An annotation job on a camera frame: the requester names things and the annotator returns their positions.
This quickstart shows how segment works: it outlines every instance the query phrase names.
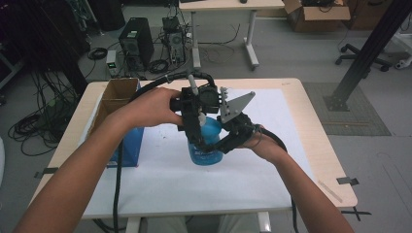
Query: office chair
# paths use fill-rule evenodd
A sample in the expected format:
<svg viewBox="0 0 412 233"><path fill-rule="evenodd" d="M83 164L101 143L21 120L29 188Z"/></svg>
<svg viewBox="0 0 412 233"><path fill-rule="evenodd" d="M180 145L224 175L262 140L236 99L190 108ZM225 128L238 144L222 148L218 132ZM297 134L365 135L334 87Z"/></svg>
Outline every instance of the office chair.
<svg viewBox="0 0 412 233"><path fill-rule="evenodd" d="M340 55L339 58L335 61L336 65L340 65L340 63L342 63L342 60L345 60L345 59L355 59L358 56L358 53L360 52L360 50L358 50L357 48L355 48L354 46L350 44L346 44L346 46L340 49L341 52L345 52L346 50L350 50L354 54ZM379 65L382 65L380 69L382 72L387 72L389 68L393 66L391 62L382 60L380 58L376 58L373 62Z"/></svg>

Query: gray mat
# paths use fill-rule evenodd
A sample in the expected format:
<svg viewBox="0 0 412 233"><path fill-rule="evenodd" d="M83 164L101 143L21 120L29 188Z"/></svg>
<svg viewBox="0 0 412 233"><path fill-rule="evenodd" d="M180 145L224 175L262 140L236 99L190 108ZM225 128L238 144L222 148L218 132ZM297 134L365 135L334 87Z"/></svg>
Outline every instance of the gray mat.
<svg viewBox="0 0 412 233"><path fill-rule="evenodd" d="M349 112L331 112L324 96L330 96L338 83L304 83L310 101L328 135L391 136L391 132L357 86L346 102Z"/></svg>

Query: desk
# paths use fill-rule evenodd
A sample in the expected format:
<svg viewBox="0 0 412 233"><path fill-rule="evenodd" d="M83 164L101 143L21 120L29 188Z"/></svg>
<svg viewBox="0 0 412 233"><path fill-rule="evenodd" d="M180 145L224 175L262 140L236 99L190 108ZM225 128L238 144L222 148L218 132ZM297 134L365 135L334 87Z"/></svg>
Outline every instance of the desk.
<svg viewBox="0 0 412 233"><path fill-rule="evenodd" d="M192 29L192 58L193 58L193 68L200 69L200 56L199 47L197 44L197 33L196 33L196 23L197 23L197 13L208 12L209 19L213 17L218 17L219 15L229 15L232 14L227 12L250 12L249 16L249 30L248 37L245 38L245 46L248 52L248 56L252 63L252 69L254 70L258 67L258 58L255 54L255 50L252 46L252 36L254 34L255 19L257 15L257 10L262 9L280 9L285 5L282 0L249 0L246 4L240 3L239 0L206 0L199 2L189 2L180 3L179 8L183 12L191 12L191 29ZM218 12L219 15L211 16L212 12Z"/></svg>
<svg viewBox="0 0 412 233"><path fill-rule="evenodd" d="M296 128L297 137L300 139L300 143L306 153L307 160L310 164L310 168L313 172L313 180L318 185L318 187L326 194L326 196L332 201L336 207L353 207L357 204L357 198L354 191L352 190L349 184L339 184L336 181L336 178L346 177L337 157L331 147L331 144L326 136L324 129L309 101L309 98L306 95L305 90L301 82L297 79L253 79L253 80L215 80L217 86L226 86L233 88L254 88L254 89L267 89L267 88L276 88L280 89L283 92L286 103L289 107L294 126ZM66 132L63 135L63 138L58 145L49 167L59 167L63 161L77 148L79 139L84 132L84 128L87 124L88 119L90 118L93 108L96 105L96 101L103 92L107 83L91 83L88 85L86 92L74 113ZM165 86L169 88L181 89L182 86L188 86L188 81L174 81L171 84L166 84ZM124 170L123 176L126 177L127 171ZM102 179L112 179L108 174L104 174ZM35 195L38 191L45 185L45 183L50 179L51 175L44 175L42 178ZM133 183L124 183L122 182L124 188L128 185L133 185ZM96 218L96 217L111 217L111 206L113 200L113 193L115 187L110 188L112 192L110 201L103 201L99 203L99 206L102 206L109 210L105 214L97 214L91 212L88 207L85 212L84 218ZM147 197L150 198L151 194L147 192ZM127 198L121 199L120 193L120 215L121 216L156 216L156 215L195 215L195 214L211 214L212 212L198 210L198 211L183 211L175 213L164 213L165 209L163 207L157 207L156 210L151 210L150 212L135 212L135 213L123 213L122 211L127 206L130 200ZM284 206L283 208L261 208L253 209L250 208L249 211L279 211L287 210L290 208L290 205Z"/></svg>

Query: storage box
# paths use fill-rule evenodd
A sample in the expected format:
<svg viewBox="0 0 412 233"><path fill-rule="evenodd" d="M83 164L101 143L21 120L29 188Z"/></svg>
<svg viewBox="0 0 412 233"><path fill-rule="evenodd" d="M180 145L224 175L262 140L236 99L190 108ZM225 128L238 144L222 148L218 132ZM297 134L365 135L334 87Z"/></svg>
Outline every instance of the storage box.
<svg viewBox="0 0 412 233"><path fill-rule="evenodd" d="M87 136L93 133L109 114L126 105L131 95L138 88L140 88L138 79L110 80L103 92ZM122 167L137 166L144 129L144 127L133 128L125 135L123 139ZM107 165L108 167L117 166L118 154L119 152L116 150Z"/></svg>
<svg viewBox="0 0 412 233"><path fill-rule="evenodd" d="M393 0L346 0L351 19L343 23L352 30L373 30Z"/></svg>
<svg viewBox="0 0 412 233"><path fill-rule="evenodd" d="M340 20L349 20L349 8L343 0L330 7L303 7L299 0L284 0L288 22L295 32L335 31Z"/></svg>

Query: human arm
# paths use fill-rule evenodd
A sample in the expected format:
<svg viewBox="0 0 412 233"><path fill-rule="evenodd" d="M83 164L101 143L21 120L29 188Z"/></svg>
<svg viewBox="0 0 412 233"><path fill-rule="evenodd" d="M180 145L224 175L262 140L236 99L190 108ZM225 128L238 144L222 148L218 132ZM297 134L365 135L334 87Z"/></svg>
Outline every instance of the human arm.
<svg viewBox="0 0 412 233"><path fill-rule="evenodd" d="M156 88L109 115L33 200L15 232L73 232L107 162L133 127L182 124L169 109L179 91Z"/></svg>
<svg viewBox="0 0 412 233"><path fill-rule="evenodd" d="M275 165L309 232L354 232L340 211L270 137L259 133L246 147Z"/></svg>

